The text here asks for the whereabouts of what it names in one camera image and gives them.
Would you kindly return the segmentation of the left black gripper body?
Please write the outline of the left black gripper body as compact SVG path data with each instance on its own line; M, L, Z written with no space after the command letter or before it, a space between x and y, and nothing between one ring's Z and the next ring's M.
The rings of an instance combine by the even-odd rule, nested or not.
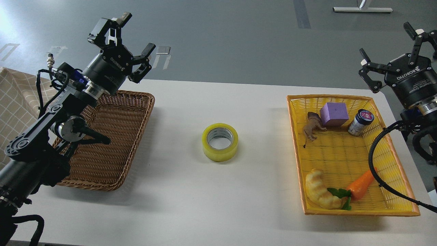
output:
M83 75L114 95L132 73L133 65L134 56L125 47L108 47L95 56L83 70Z

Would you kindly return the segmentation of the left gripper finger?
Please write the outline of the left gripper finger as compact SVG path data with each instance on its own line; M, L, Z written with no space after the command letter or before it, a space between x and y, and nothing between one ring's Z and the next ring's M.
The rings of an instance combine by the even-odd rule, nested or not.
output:
M139 56L134 56L132 58L132 65L139 67L128 75L128 79L134 83L140 83L140 81L144 78L144 76L152 69L150 65L149 56L152 54L152 51L156 48L154 43L148 43L147 46L143 49Z
M104 51L120 48L132 55L122 44L121 29L132 17L130 12L124 12L119 18L101 18L87 38L88 42L96 45L100 49L100 54Z

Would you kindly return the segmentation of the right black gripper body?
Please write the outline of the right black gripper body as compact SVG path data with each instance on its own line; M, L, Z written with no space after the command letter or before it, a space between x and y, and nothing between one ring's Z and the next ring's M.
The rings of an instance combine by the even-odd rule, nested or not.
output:
M414 107L418 102L436 96L436 72L431 60L418 56L417 63L409 67L409 54L389 62L393 72L387 72L385 83L390 86L404 109Z

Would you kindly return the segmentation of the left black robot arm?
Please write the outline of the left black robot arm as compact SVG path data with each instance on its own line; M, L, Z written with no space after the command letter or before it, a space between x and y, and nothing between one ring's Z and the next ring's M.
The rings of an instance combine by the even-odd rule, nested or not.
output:
M41 185L55 186L70 174L69 160L79 145L111 143L109 137L93 130L81 113L96 107L106 94L114 96L126 79L139 83L151 70L149 56L155 44L148 43L138 56L122 44L121 30L132 17L101 18L88 36L100 53L84 69L62 63L36 76L39 114L35 123L23 130L5 147L8 164L1 170L1 245L5 246L18 224L36 221L29 243L36 246L45 221L39 215L17 216L18 209L31 204L29 196Z

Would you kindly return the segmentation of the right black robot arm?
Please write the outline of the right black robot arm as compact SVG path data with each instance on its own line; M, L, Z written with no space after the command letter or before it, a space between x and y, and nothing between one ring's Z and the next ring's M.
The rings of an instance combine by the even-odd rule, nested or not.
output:
M378 93L383 85L389 86L404 111L401 120L382 131L370 147L369 159L379 141L391 131L398 129L404 138L413 135L414 150L429 164L436 164L436 71L428 57L420 56L423 43L429 42L436 49L436 31L415 30L409 22L403 28L414 41L410 53L401 55L387 64L371 62L364 49L362 68L359 76L373 93Z

